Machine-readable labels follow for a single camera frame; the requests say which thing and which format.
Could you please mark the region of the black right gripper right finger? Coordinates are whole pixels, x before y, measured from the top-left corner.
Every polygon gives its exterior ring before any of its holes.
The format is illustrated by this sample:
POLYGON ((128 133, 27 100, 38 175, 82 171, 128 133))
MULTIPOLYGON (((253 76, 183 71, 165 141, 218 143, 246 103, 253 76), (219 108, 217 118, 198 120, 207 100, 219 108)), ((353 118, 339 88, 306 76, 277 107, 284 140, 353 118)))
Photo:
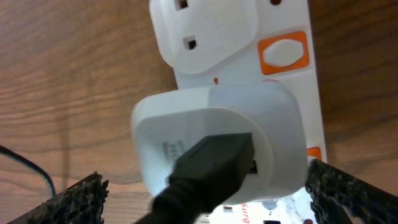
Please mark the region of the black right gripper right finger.
POLYGON ((397 196, 321 160, 309 162, 305 190, 317 223, 397 223, 397 196))

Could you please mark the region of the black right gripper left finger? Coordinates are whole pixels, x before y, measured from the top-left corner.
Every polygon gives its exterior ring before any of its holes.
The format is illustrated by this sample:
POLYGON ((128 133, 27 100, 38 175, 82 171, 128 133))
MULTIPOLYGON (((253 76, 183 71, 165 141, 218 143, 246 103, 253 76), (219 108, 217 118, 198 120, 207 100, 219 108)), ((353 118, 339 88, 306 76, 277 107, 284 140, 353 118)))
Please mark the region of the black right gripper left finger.
POLYGON ((8 224, 104 224, 109 181, 94 172, 8 224))

